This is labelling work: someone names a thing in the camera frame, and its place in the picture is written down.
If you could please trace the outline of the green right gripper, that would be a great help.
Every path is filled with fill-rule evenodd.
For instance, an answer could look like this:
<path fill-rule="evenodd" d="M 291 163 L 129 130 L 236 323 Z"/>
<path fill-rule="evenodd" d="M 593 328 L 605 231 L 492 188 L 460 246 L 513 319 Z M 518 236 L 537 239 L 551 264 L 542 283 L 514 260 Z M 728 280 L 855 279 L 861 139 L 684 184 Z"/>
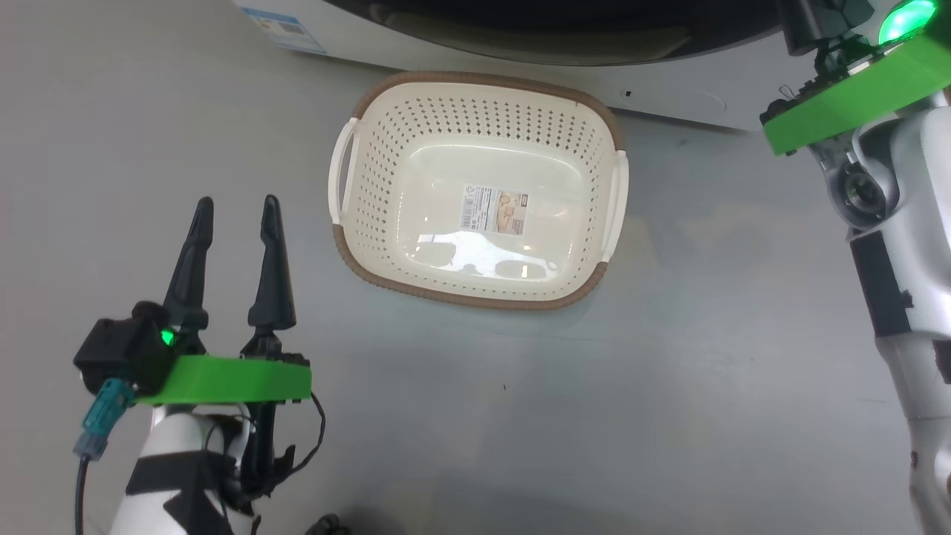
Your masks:
<path fill-rule="evenodd" d="M 826 34 L 849 33 L 875 13 L 869 1 L 777 1 L 776 10 L 791 56 L 814 51 Z M 920 34 L 767 121 L 763 131 L 772 152 L 785 155 L 869 124 L 949 84 L 949 45 Z"/>

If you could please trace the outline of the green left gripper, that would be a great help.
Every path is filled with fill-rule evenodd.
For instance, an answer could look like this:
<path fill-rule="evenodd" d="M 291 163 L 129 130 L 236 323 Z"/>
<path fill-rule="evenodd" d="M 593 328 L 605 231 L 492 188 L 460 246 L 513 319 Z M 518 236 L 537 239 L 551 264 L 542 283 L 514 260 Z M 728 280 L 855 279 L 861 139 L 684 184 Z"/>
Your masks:
<path fill-rule="evenodd" d="M 204 309 L 204 286 L 213 221 L 213 200 L 203 197 L 164 296 L 169 322 L 163 338 L 138 350 L 138 403 L 302 402 L 312 392 L 307 363 L 221 357 L 208 354 L 201 342 L 200 334 L 210 322 Z M 275 195 L 265 197 L 259 237 L 264 258 L 247 322 L 256 331 L 289 331 L 296 325 L 296 309 L 282 209 Z"/>

